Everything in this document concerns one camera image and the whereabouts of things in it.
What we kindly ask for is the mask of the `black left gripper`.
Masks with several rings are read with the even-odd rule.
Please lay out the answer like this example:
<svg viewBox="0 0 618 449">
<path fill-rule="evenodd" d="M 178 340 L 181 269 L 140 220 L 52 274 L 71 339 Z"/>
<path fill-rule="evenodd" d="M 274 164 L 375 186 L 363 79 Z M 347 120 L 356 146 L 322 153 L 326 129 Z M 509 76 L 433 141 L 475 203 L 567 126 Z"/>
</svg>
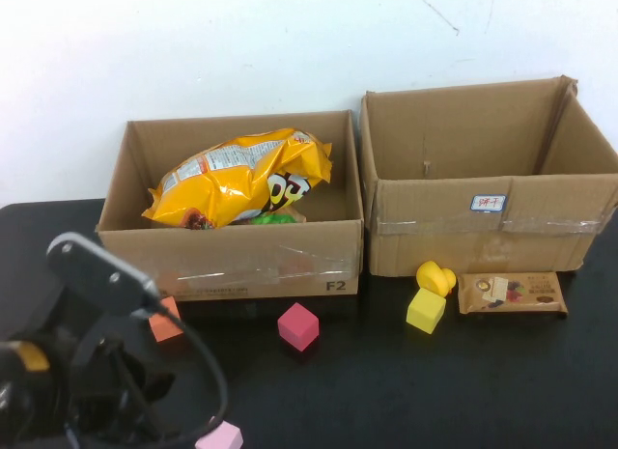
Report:
<svg viewBox="0 0 618 449">
<path fill-rule="evenodd" d="M 175 374 L 98 337 L 106 317 L 68 287 L 49 296 L 24 331 L 1 343 L 1 439 L 20 442 L 65 433 L 105 442 L 159 441 L 150 406 Z"/>
</svg>

